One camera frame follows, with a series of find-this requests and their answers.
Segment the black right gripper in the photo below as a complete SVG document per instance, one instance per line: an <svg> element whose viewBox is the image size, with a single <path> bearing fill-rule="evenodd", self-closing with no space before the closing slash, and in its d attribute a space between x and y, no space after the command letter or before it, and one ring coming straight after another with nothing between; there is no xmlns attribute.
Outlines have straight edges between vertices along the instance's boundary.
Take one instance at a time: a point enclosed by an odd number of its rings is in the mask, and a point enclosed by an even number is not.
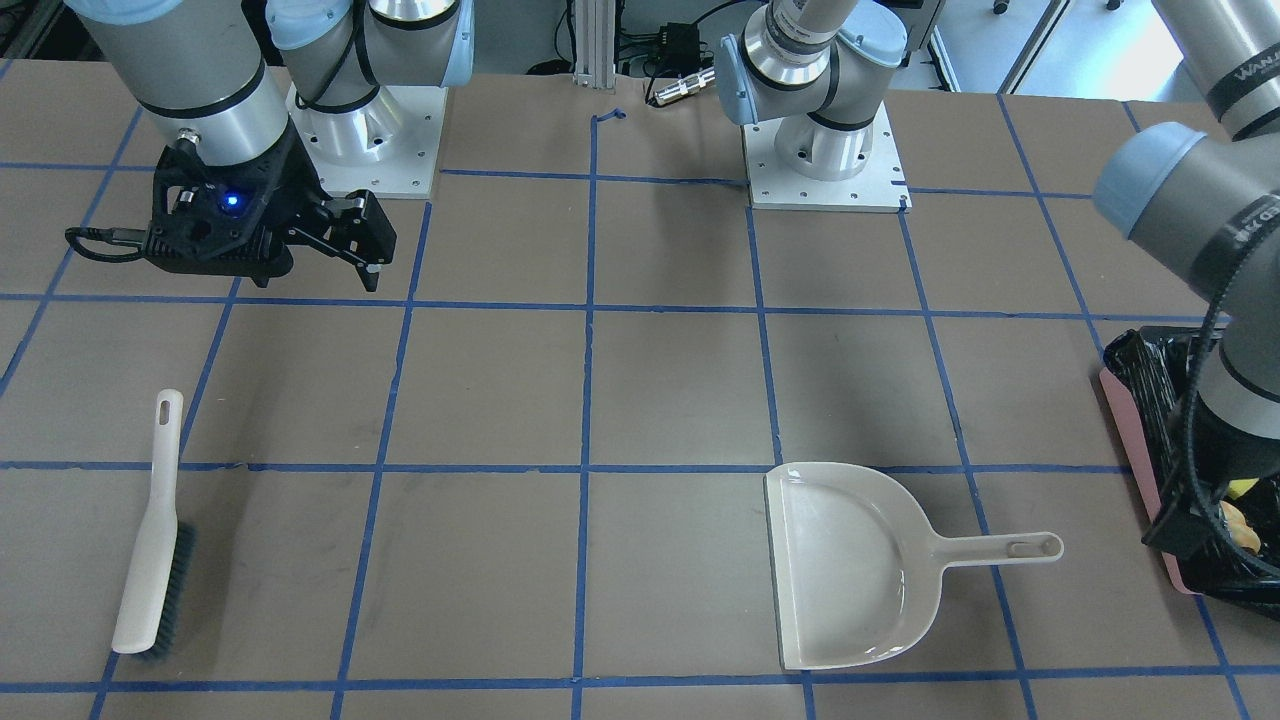
<svg viewBox="0 0 1280 720"><path fill-rule="evenodd" d="M348 263L366 292L378 291L396 228L370 190L328 200L293 122L266 151L229 167L206 164L197 137L180 129L155 168L148 263L268 283L291 272L289 245L303 243Z"/></svg>

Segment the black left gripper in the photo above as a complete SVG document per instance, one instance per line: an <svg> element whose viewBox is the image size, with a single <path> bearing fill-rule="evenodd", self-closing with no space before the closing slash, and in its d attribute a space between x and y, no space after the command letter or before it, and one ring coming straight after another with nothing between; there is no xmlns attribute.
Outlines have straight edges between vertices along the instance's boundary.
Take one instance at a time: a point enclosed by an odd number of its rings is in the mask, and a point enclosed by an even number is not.
<svg viewBox="0 0 1280 720"><path fill-rule="evenodd" d="M1196 500L1215 506L1230 480L1277 474L1279 441L1229 425L1196 393L1179 401L1167 424L1169 452L1158 466L1162 507L1143 542L1180 560L1224 550L1219 519Z"/></svg>

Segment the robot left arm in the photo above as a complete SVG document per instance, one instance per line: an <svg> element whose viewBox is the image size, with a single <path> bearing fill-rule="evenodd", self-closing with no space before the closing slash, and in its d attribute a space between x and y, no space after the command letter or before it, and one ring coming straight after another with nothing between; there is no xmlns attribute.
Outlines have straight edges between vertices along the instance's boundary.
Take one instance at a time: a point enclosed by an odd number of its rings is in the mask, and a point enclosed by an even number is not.
<svg viewBox="0 0 1280 720"><path fill-rule="evenodd" d="M1157 1L1225 143L1166 122L1128 140L1093 190L1121 236L1208 302L1172 430L1184 480L1144 542L1179 559L1220 547L1261 573L1231 538L1220 497L1231 480L1277 471L1277 4ZM780 118L796 173L855 174L822 147L873 120L905 50L902 22L858 1L772 1L714 55L716 87L739 126Z"/></svg>

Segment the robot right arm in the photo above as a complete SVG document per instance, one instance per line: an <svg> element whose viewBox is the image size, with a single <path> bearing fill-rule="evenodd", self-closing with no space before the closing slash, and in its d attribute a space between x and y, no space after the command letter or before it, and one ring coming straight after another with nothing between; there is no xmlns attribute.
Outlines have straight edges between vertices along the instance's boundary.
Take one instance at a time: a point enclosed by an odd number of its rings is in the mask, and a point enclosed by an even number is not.
<svg viewBox="0 0 1280 720"><path fill-rule="evenodd" d="M69 8L166 141L148 224L73 227L76 254L266 287L306 246L378 288L397 233L376 190L428 195L443 114L422 100L470 82L474 3L269 1L288 90L237 1Z"/></svg>

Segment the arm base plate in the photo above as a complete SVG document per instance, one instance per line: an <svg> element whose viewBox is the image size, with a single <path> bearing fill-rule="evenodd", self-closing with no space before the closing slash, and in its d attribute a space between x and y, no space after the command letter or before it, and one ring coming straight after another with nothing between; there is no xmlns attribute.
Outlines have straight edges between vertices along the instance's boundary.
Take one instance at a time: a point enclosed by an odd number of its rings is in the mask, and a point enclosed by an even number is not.
<svg viewBox="0 0 1280 720"><path fill-rule="evenodd" d="M364 108L329 114L285 106L321 187L333 197L369 190L379 199L429 200L436 177L448 88L381 87Z"/></svg>
<svg viewBox="0 0 1280 720"><path fill-rule="evenodd" d="M836 131L810 117L742 127L751 205L778 211L901 213L913 208L884 104L869 126Z"/></svg>

